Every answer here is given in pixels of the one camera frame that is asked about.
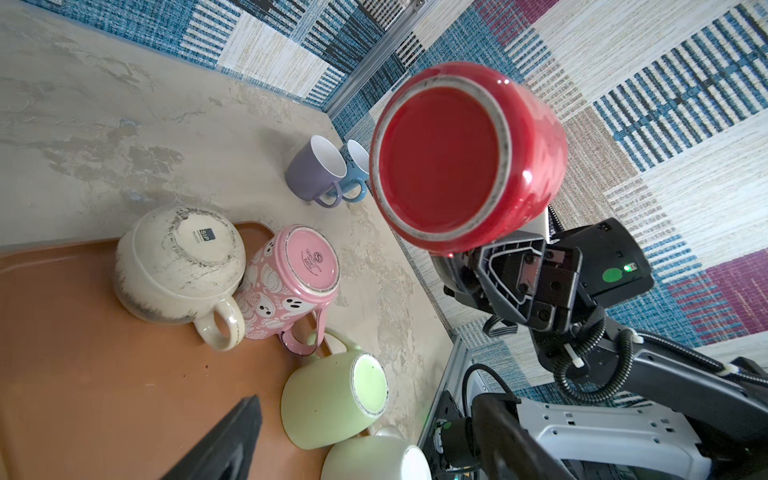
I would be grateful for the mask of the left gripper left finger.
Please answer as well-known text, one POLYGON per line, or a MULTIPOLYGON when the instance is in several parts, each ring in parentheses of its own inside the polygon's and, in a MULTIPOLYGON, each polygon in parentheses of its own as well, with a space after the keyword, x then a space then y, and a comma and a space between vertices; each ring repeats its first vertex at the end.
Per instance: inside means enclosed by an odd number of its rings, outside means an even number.
POLYGON ((259 398, 243 398, 162 480, 247 479, 261 425, 259 398))

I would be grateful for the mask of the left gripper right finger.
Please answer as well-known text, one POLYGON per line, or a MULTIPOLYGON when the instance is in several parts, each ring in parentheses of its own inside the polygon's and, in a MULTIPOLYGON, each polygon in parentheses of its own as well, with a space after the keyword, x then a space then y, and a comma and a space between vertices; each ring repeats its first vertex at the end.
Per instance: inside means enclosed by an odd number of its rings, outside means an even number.
POLYGON ((573 479, 523 428, 514 394, 481 394, 472 402, 472 431, 480 467, 489 479, 573 479))

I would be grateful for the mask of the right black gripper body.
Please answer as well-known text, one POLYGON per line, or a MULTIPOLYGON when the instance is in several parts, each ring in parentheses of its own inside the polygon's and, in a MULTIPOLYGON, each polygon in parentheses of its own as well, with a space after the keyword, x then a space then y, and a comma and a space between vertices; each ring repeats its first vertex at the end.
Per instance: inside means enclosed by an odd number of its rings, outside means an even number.
POLYGON ((444 292, 506 323, 564 333, 571 326, 582 252, 514 232, 465 252, 433 254, 444 292))

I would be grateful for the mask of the red mug black handle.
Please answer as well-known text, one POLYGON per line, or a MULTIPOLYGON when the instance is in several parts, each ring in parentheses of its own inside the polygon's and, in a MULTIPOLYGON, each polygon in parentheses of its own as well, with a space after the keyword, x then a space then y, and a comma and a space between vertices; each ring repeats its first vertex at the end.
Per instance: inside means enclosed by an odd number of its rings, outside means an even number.
POLYGON ((439 256, 472 250, 539 216, 567 170, 566 133, 524 86, 449 62, 401 86, 371 143, 371 192, 389 226, 439 256))

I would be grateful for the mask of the orange plastic tray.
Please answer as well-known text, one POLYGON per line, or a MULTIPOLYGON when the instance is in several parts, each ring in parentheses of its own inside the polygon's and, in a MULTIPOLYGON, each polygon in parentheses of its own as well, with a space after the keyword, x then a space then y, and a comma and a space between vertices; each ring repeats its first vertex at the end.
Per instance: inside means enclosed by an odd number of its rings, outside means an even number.
POLYGON ((253 479, 316 479, 325 449, 287 438, 280 397, 299 367, 277 339, 227 352, 193 325, 132 316, 103 240, 1 257, 1 475, 5 479, 158 479, 241 399, 262 426, 253 479))

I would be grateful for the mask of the pink ghost pattern mug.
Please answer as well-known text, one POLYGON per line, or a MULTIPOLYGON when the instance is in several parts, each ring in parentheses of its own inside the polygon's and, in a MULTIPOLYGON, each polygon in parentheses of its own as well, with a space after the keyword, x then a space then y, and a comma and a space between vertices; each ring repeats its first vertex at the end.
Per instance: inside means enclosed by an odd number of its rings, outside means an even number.
POLYGON ((314 354, 323 341, 339 281, 338 256, 324 235, 304 225, 284 228, 249 260, 234 294, 245 321, 245 337, 263 340, 276 335, 289 352, 314 354), (315 318, 316 334, 306 344, 292 328, 308 314, 315 318))

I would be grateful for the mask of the blue mug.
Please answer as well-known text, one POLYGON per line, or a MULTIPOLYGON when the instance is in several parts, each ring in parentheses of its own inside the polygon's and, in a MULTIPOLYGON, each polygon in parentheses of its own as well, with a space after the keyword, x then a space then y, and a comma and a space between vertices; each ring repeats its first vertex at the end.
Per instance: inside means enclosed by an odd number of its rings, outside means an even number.
POLYGON ((341 180, 332 183, 326 192, 334 198, 331 208, 338 206, 342 200, 348 203, 361 202, 368 192, 370 157, 367 150, 357 141, 348 140, 340 153, 345 160, 347 172, 341 180))

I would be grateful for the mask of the cream marbled mug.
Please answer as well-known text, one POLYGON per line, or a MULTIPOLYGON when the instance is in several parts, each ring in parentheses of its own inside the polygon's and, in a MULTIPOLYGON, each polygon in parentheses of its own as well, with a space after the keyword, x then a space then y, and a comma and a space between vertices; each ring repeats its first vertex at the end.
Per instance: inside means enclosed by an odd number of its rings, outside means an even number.
POLYGON ((113 285, 135 317, 193 324, 211 348, 229 351, 246 333, 233 298, 245 268, 242 237, 228 219, 193 205, 167 205, 119 239, 113 285))

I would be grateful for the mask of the purple mug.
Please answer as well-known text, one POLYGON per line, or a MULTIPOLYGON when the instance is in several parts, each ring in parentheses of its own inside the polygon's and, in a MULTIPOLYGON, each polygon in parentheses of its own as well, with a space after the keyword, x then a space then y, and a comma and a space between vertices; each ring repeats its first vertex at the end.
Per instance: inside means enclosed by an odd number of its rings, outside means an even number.
POLYGON ((340 182, 347 171, 339 149, 325 137, 313 135, 290 162, 285 180, 298 198, 335 208, 342 202, 340 182))

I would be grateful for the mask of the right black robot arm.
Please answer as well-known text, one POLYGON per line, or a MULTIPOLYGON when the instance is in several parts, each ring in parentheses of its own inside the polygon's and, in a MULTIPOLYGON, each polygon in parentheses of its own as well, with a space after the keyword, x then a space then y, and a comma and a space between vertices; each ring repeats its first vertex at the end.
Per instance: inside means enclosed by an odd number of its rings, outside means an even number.
POLYGON ((654 284, 618 220, 551 237, 518 230, 432 262, 448 296, 487 314, 485 335, 529 331, 567 398, 537 402, 508 385, 441 393, 420 441, 435 478, 576 479, 590 463, 679 479, 766 477, 766 372, 609 316, 654 284))

